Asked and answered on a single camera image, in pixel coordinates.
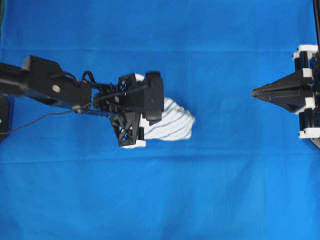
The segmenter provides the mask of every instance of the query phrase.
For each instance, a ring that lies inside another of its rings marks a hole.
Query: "black cable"
[[[88,75],[90,81],[94,84],[94,85],[97,85],[96,83],[96,80],[94,78],[94,75],[92,74],[92,72],[90,71],[85,71],[83,74],[82,74],[82,81],[86,81],[86,75]]]
[[[7,134],[11,134],[15,131],[18,131],[20,129],[24,129],[26,127],[29,127],[30,125],[32,124],[35,124],[36,122],[40,121],[41,119],[44,119],[46,117],[49,117],[49,116],[61,116],[61,115],[65,115],[65,114],[69,114],[69,113],[72,113],[73,111],[72,110],[69,110],[69,111],[63,111],[63,112],[51,112],[51,113],[47,113],[45,115],[42,115],[38,118],[36,118],[35,120],[29,122],[29,123],[26,123],[22,126],[19,126],[19,127],[16,127],[16,128],[13,128],[12,130],[10,131],[7,131],[7,132],[0,132],[0,135],[7,135]]]
[[[136,89],[133,89],[133,90],[129,90],[129,91],[124,91],[124,92],[118,92],[118,93],[114,93],[114,94],[111,94],[111,95],[106,95],[106,96],[102,96],[102,97],[99,97],[91,102],[88,102],[87,104],[83,105],[81,108],[84,109],[84,108],[87,108],[87,107],[90,107],[91,104],[94,104],[98,101],[101,101],[103,99],[108,99],[108,98],[113,98],[113,97],[116,97],[116,96],[121,96],[121,95],[127,95],[127,94],[132,94],[132,93],[135,93],[135,92],[138,92],[140,91],[141,89],[145,89],[147,88],[148,86],[147,85],[143,85],[141,87],[138,87]],[[119,108],[123,108],[123,106],[119,105],[119,104],[115,104],[115,103],[109,103],[109,105],[113,105],[113,106],[116,106],[116,107],[119,107]],[[13,128],[12,130],[10,131],[7,131],[7,132],[0,132],[0,135],[8,135],[8,134],[11,134],[13,132],[16,132],[18,130],[21,130],[21,129],[24,129],[26,127],[29,127],[33,124],[35,124],[36,122],[46,118],[46,117],[49,117],[49,116],[61,116],[61,115],[65,115],[65,114],[69,114],[69,113],[72,113],[73,110],[68,110],[68,111],[63,111],[63,112],[51,112],[51,113],[47,113],[47,114],[44,114],[38,118],[36,118],[35,120],[29,122],[29,123],[26,123],[24,125],[21,125],[19,127],[16,127],[16,128]]]
[[[73,84],[76,86],[80,86],[80,83],[77,81],[77,78],[75,75],[73,75],[70,72],[64,71],[64,72],[60,72],[60,73],[56,73],[56,74],[52,74],[49,76],[50,79],[57,79],[57,78],[61,78],[61,77],[65,77],[68,76],[73,80]]]
[[[99,97],[91,102],[88,102],[87,104],[83,105],[81,108],[85,109],[87,107],[90,107],[91,104],[94,104],[96,102],[99,102],[101,100],[104,100],[104,99],[110,99],[110,98],[114,98],[114,97],[117,97],[117,96],[122,96],[122,95],[127,95],[127,94],[133,94],[133,93],[136,93],[136,92],[139,92],[141,89],[146,89],[148,88],[149,86],[148,85],[143,85],[143,86],[140,86],[136,89],[133,89],[133,90],[129,90],[129,91],[122,91],[122,92],[117,92],[117,93],[114,93],[114,94],[110,94],[110,95],[105,95],[105,96],[102,96],[102,97]]]

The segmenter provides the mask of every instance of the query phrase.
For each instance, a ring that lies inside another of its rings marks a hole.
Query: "black robotic arm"
[[[161,121],[164,111],[164,86],[159,72],[146,73],[143,81],[137,81],[133,73],[120,77],[117,85],[100,84],[90,71],[85,71],[82,80],[77,81],[57,62],[29,56],[22,68],[0,63],[0,142],[12,132],[11,99],[23,96],[70,109],[63,114],[109,117],[120,147],[144,141],[140,118],[152,125]]]

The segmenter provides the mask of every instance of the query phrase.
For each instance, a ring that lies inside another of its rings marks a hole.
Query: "blue backdrop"
[[[251,98],[315,44],[311,0],[7,1],[0,60],[116,83],[161,71],[190,140],[117,146],[108,119],[49,117],[0,144],[0,239],[319,239],[320,151]],[[13,126],[61,109],[15,101]]]

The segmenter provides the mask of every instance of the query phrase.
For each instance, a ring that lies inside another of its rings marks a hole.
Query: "white plastic part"
[[[311,68],[303,68],[302,73],[303,73],[304,78],[313,78]],[[305,98],[305,105],[302,108],[300,108],[298,111],[296,111],[295,114],[298,115],[299,113],[305,111],[305,109],[312,109],[313,110],[315,108],[316,108],[315,96],[306,97]]]
[[[137,140],[135,145],[123,146],[124,149],[134,149],[134,148],[144,148],[146,146],[146,141]]]
[[[135,73],[135,79],[137,82],[142,82],[143,80],[145,80],[145,76]]]
[[[305,105],[304,107],[300,108],[298,111],[295,112],[295,114],[299,114],[305,111],[305,109],[315,109],[316,108],[316,102],[315,97],[306,97],[305,98]]]
[[[312,58],[313,54],[316,54],[318,52],[318,45],[300,45],[298,47],[298,50],[293,53],[292,59],[295,60],[300,57],[300,52],[307,52],[308,59],[310,60]]]
[[[320,127],[308,127],[298,134],[300,139],[317,139],[320,138]]]
[[[302,68],[302,73],[304,78],[314,78],[311,68]]]

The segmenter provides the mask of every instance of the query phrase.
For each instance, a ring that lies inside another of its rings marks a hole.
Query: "cable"
[[[148,87],[149,87],[148,85],[143,85],[143,86],[140,86],[140,87],[138,87],[136,89],[133,89],[133,90],[122,91],[122,92],[117,92],[117,93],[110,94],[110,95],[105,95],[105,96],[99,97],[99,98],[97,98],[97,99],[95,99],[95,100],[93,100],[91,102],[88,102],[87,104],[83,105],[81,108],[85,109],[87,107],[90,107],[91,104],[99,102],[99,101],[101,101],[103,99],[110,99],[110,98],[114,98],[114,97],[117,97],[117,96],[122,96],[122,95],[126,96],[127,94],[133,94],[133,93],[139,92],[141,89],[146,89]]]
[[[73,84],[76,86],[80,86],[80,83],[77,81],[77,78],[75,77],[75,75],[73,75],[70,72],[64,71],[64,72],[60,72],[60,73],[56,73],[56,74],[52,74],[49,76],[50,79],[57,79],[57,78],[61,78],[61,77],[65,77],[68,76],[73,80]]]
[[[41,119],[44,119],[46,117],[49,117],[49,116],[61,116],[61,115],[65,115],[65,114],[69,114],[69,113],[72,113],[73,111],[72,110],[69,110],[69,111],[63,111],[63,112],[51,112],[51,113],[47,113],[45,115],[42,115],[38,118],[36,118],[35,120],[29,122],[29,123],[26,123],[22,126],[19,126],[19,127],[16,127],[16,128],[13,128],[12,130],[10,131],[7,131],[7,132],[0,132],[0,135],[8,135],[8,134],[11,134],[13,132],[16,132],[20,129],[24,129],[26,127],[29,127],[30,125],[32,124],[35,124],[36,122],[40,121]]]
[[[114,93],[114,94],[111,94],[111,95],[102,96],[102,97],[99,97],[99,98],[97,98],[97,99],[95,99],[95,100],[93,100],[93,101],[91,101],[91,102],[88,102],[87,104],[83,105],[81,108],[84,109],[84,108],[90,107],[91,104],[94,104],[94,103],[96,103],[96,102],[98,102],[98,101],[101,101],[101,100],[103,100],[103,99],[113,98],[113,97],[121,96],[121,95],[132,94],[132,93],[135,93],[135,92],[140,91],[141,89],[145,89],[145,88],[147,88],[147,87],[148,87],[147,85],[143,85],[143,86],[138,87],[138,88],[133,89],[133,90],[124,91],[124,92],[118,92],[118,93]],[[121,107],[121,108],[123,108],[123,106],[121,106],[121,105],[119,105],[119,104],[109,103],[109,102],[108,102],[108,104],[109,104],[109,105],[116,106],[116,107]],[[19,126],[19,127],[13,128],[13,129],[10,130],[10,131],[0,132],[0,135],[8,135],[8,134],[11,134],[11,133],[16,132],[16,131],[18,131],[18,130],[24,129],[24,128],[29,127],[29,126],[35,124],[36,122],[38,122],[38,121],[40,121],[40,120],[42,120],[42,119],[44,119],[44,118],[46,118],[46,117],[49,117],[49,116],[61,116],[61,115],[69,114],[69,113],[72,113],[72,112],[74,112],[74,111],[73,111],[73,110],[68,110],[68,111],[63,111],[63,112],[51,112],[51,113],[47,113],[47,114],[44,114],[44,115],[36,118],[35,120],[33,120],[33,121],[29,122],[29,123],[26,123],[26,124],[21,125],[21,126]]]

